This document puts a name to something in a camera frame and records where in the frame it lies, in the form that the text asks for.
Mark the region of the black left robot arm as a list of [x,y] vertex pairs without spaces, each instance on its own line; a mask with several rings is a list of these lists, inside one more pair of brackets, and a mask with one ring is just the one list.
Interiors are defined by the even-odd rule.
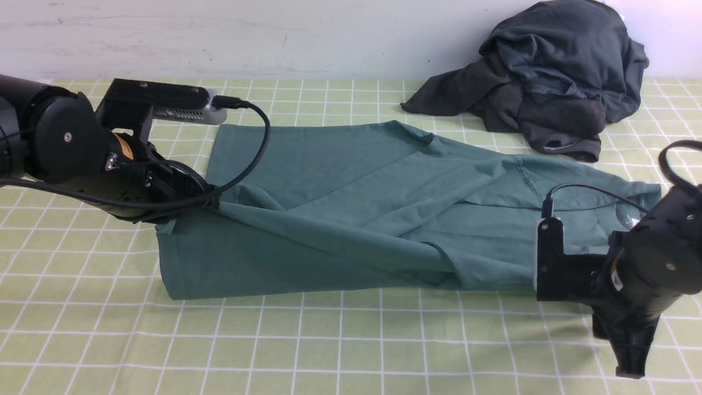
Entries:
[[213,185],[166,160],[153,120],[220,125],[217,92],[115,78],[97,108],[84,93],[2,76],[2,178],[30,177],[125,222],[166,223],[210,205]]

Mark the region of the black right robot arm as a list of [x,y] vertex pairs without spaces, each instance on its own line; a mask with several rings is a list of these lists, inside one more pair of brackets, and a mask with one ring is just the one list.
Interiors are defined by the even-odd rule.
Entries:
[[700,199],[677,187],[631,230],[614,233],[596,288],[593,334],[614,352],[616,375],[640,379],[661,315],[700,292]]

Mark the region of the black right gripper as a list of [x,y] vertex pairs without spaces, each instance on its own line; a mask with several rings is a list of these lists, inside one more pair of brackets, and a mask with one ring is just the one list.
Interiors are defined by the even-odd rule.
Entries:
[[595,275],[592,331],[612,346],[616,376],[642,379],[659,318],[700,292],[700,242],[639,230],[612,233]]

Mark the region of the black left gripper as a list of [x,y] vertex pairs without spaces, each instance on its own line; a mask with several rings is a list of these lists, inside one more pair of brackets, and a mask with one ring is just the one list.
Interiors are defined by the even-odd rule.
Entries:
[[151,143],[128,133],[115,133],[107,164],[99,173],[60,183],[73,192],[133,204],[163,204],[195,198],[214,185],[188,165],[164,158]]

